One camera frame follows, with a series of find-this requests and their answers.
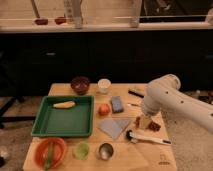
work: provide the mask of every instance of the orange bowl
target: orange bowl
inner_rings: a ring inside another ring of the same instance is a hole
[[[84,95],[87,93],[90,85],[90,80],[87,77],[75,77],[71,81],[71,88],[78,94]]]
[[[51,169],[57,167],[64,159],[67,152],[67,144],[62,138],[46,138],[36,147],[34,161],[41,168],[44,169],[44,164],[48,156],[48,149],[50,143],[53,142],[53,156]]]

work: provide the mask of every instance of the green utensil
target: green utensil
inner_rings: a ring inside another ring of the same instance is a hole
[[[51,167],[52,158],[53,158],[53,142],[50,142],[47,158],[46,158],[45,163],[44,163],[44,170],[45,171],[47,171]]]

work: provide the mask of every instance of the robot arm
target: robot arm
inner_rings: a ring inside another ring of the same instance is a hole
[[[142,100],[142,112],[154,116],[166,106],[213,133],[213,106],[184,95],[179,88],[180,81],[172,74],[151,81]]]

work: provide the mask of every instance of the small white cup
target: small white cup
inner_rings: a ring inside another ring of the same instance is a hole
[[[103,78],[98,81],[99,92],[103,94],[107,94],[109,91],[109,87],[111,85],[111,81]]]

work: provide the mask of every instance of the dark red bowl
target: dark red bowl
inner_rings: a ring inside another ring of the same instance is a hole
[[[75,77],[71,81],[71,88],[78,94],[84,95],[89,90],[90,80],[87,77]]]

